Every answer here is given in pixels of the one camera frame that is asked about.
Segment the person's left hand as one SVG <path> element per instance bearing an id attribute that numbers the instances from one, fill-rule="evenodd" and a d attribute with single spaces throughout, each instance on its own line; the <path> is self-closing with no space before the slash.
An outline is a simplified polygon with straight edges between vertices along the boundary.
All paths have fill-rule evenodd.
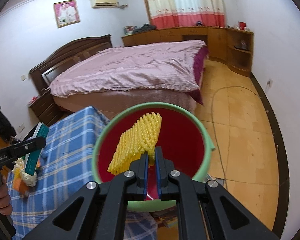
<path id="1" fill-rule="evenodd" d="M 8 193 L 6 177 L 1 176 L 2 185 L 0 186 L 0 213 L 5 216 L 11 215 L 13 207 L 11 205 L 11 197 Z"/>

